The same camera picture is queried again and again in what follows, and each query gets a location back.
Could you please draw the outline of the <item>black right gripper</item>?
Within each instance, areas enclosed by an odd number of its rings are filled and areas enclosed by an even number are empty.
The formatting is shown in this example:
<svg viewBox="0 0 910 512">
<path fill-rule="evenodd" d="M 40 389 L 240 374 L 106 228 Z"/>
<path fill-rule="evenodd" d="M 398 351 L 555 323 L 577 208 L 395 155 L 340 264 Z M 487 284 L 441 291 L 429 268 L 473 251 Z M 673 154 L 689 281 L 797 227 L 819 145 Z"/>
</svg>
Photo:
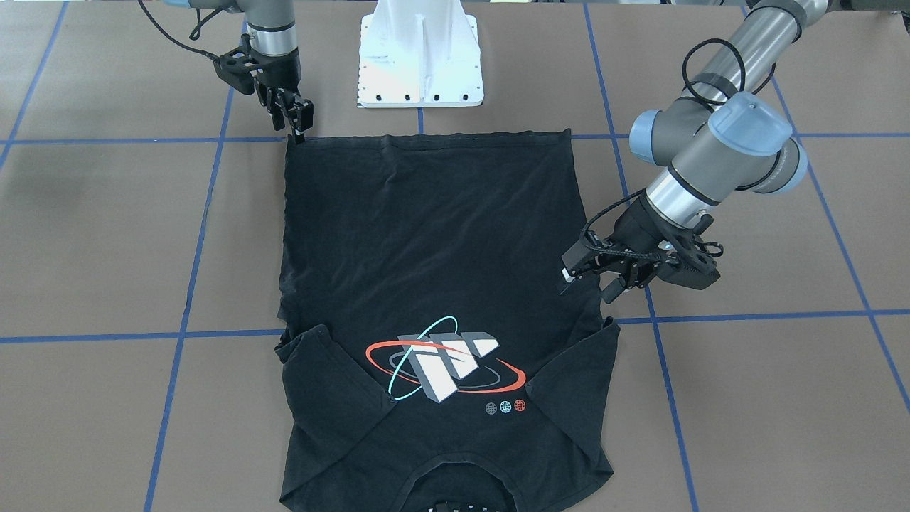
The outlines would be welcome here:
<svg viewBox="0 0 910 512">
<path fill-rule="evenodd" d="M 286 129 L 289 123 L 293 142 L 305 142 L 305 132 L 314 123 L 314 104 L 308 98 L 293 96 L 287 107 L 287 91 L 299 94 L 298 48 L 279 56 L 261 54 L 252 48 L 235 48 L 215 59 L 215 74 L 245 96 L 254 94 L 259 85 L 269 88 L 273 130 Z"/>
</svg>

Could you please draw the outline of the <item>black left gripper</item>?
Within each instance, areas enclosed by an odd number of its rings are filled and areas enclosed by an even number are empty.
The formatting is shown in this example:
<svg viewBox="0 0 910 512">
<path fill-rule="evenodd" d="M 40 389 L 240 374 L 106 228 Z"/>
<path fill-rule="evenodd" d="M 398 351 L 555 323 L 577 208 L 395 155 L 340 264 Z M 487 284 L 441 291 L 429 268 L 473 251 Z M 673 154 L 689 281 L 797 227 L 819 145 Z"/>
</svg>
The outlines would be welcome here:
<svg viewBox="0 0 910 512">
<path fill-rule="evenodd" d="M 594 223 L 615 208 L 630 206 L 614 223 L 612 234 L 601 238 Z M 579 239 L 562 256 L 562 279 L 559 295 L 565 295 L 573 284 L 587 275 L 614 273 L 614 278 L 601 291 L 605 304 L 612 304 L 630 289 L 644 288 L 658 278 L 689 289 L 706 289 L 721 275 L 716 260 L 722 256 L 722 244 L 705 242 L 702 234 L 714 218 L 697 213 L 692 228 L 681 228 L 666 220 L 646 195 L 633 193 L 605 207 L 583 225 Z"/>
</svg>

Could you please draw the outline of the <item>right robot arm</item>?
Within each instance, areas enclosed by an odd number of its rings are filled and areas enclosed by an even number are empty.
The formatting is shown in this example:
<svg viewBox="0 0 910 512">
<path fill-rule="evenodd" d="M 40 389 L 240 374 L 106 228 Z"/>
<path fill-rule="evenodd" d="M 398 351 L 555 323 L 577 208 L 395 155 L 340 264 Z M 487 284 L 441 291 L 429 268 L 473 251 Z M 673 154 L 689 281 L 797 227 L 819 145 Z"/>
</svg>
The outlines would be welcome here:
<svg viewBox="0 0 910 512">
<path fill-rule="evenodd" d="M 194 49 L 212 61 L 215 74 L 245 96 L 257 96 L 273 129 L 289 129 L 295 144 L 305 140 L 314 121 L 312 101 L 300 96 L 298 35 L 291 1 L 169 1 L 183 9 L 214 14 L 240 13 L 246 20 L 240 45 L 223 55 Z"/>
</svg>

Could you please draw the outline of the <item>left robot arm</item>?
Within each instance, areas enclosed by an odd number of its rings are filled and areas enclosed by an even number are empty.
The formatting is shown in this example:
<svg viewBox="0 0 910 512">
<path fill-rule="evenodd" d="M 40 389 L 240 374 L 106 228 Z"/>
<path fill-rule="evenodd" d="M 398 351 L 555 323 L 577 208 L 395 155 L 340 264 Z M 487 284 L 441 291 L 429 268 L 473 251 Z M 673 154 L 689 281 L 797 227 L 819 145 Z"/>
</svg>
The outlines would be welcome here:
<svg viewBox="0 0 910 512">
<path fill-rule="evenodd" d="M 610 304 L 654 279 L 705 289 L 719 279 L 724 247 L 706 242 L 712 211 L 735 191 L 777 194 L 799 184 L 808 169 L 792 124 L 761 100 L 778 58 L 829 10 L 828 1 L 760 1 L 702 71 L 680 74 L 682 94 L 665 110 L 635 119 L 628 145 L 637 158 L 659 166 L 647 187 L 624 198 L 626 210 L 612 233 L 600 237 L 589 220 L 562 256 L 572 284 L 605 272 L 601 293 Z"/>
</svg>

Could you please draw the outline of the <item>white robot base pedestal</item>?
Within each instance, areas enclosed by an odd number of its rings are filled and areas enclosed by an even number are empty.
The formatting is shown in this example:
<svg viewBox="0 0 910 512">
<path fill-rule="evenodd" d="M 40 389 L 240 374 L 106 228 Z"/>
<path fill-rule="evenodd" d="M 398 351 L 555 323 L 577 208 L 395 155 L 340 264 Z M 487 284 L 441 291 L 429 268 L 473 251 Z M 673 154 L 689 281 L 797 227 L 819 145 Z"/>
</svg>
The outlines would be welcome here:
<svg viewBox="0 0 910 512">
<path fill-rule="evenodd" d="M 360 21 L 360 108 L 481 106 L 480 33 L 459 1 L 380 1 Z"/>
</svg>

